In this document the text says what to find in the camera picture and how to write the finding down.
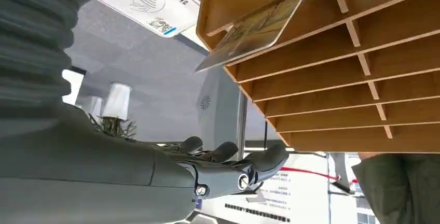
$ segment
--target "wooden shelf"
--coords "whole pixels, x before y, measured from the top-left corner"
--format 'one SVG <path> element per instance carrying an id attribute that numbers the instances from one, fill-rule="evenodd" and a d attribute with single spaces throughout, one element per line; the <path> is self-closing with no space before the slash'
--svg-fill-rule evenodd
<path id="1" fill-rule="evenodd" d="M 203 0 L 215 47 L 274 0 Z M 300 151 L 440 152 L 438 0 L 303 0 L 272 47 L 224 69 Z"/>

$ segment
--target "sleeve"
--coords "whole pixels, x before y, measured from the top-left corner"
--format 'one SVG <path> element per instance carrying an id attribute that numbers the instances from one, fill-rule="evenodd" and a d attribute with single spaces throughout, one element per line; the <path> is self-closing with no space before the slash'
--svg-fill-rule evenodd
<path id="1" fill-rule="evenodd" d="M 90 0 L 0 0 L 0 108 L 61 103 L 71 59 L 72 28 Z"/>
<path id="2" fill-rule="evenodd" d="M 403 161 L 395 154 L 363 160 L 353 167 L 376 218 L 384 224 L 409 223 L 413 213 L 409 182 Z"/>

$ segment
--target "logo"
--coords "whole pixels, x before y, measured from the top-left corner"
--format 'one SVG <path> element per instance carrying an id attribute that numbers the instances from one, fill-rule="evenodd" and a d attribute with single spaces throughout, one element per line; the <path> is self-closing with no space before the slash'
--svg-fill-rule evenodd
<path id="1" fill-rule="evenodd" d="M 206 110 L 209 107 L 210 103 L 211 103 L 211 97 L 209 97 L 209 95 L 206 95 L 200 101 L 200 108 L 202 108 L 202 110 Z"/>
<path id="2" fill-rule="evenodd" d="M 238 189 L 239 190 L 245 190 L 249 186 L 249 177 L 246 174 L 241 174 L 238 177 Z"/>
<path id="3" fill-rule="evenodd" d="M 155 13 L 165 7 L 165 0 L 133 0 L 133 10 L 146 13 Z"/>

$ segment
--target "robotic hand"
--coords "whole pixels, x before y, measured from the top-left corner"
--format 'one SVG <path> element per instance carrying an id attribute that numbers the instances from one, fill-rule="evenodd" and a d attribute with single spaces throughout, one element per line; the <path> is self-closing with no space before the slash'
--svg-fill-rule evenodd
<path id="1" fill-rule="evenodd" d="M 71 65 L 63 49 L 88 1 L 2 0 L 2 224 L 176 222 L 198 198 L 242 192 L 281 168 L 283 147 L 223 162 L 223 149 L 191 155 L 110 137 L 62 103 Z"/>

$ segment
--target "red line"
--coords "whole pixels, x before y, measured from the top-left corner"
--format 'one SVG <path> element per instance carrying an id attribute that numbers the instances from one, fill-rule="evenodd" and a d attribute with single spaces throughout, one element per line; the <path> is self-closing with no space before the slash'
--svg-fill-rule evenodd
<path id="1" fill-rule="evenodd" d="M 326 174 L 322 174 L 322 173 L 318 173 L 318 172 L 314 172 L 314 171 L 308 171 L 308 170 L 302 170 L 302 169 L 296 169 L 296 168 L 282 167 L 281 171 L 303 172 L 303 173 L 309 173 L 309 174 L 315 174 L 315 175 L 323 176 L 323 177 L 326 177 L 326 178 L 329 178 L 329 179 L 333 179 L 333 180 L 339 180 L 339 178 L 336 177 L 336 176 L 330 176 L 330 175 L 326 175 Z"/>

